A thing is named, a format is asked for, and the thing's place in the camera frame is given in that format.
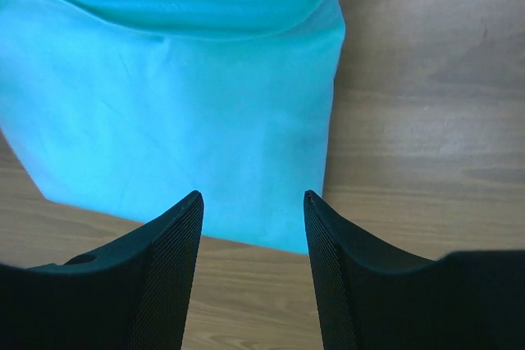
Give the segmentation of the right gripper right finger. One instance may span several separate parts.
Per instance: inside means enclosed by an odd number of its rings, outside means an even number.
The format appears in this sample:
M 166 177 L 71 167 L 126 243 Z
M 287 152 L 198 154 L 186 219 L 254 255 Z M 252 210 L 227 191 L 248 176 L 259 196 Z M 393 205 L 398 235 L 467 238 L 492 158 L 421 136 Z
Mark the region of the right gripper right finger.
M 429 260 L 360 228 L 312 191 L 304 222 L 324 348 L 523 348 L 523 251 Z

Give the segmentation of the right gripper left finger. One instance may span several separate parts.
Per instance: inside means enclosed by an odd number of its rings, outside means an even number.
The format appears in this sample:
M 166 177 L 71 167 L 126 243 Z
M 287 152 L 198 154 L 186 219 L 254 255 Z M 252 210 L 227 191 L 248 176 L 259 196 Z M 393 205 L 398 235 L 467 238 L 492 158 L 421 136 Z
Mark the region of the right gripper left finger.
M 178 349 L 203 226 L 193 191 L 64 264 L 1 267 L 4 349 Z

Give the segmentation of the teal t shirt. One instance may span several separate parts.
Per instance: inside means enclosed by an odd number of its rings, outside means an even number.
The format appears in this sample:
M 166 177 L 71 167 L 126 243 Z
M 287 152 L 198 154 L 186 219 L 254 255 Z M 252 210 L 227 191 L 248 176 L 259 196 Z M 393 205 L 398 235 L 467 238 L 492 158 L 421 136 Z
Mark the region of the teal t shirt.
M 1 130 L 50 201 L 304 253 L 345 22 L 338 0 L 1 0 Z

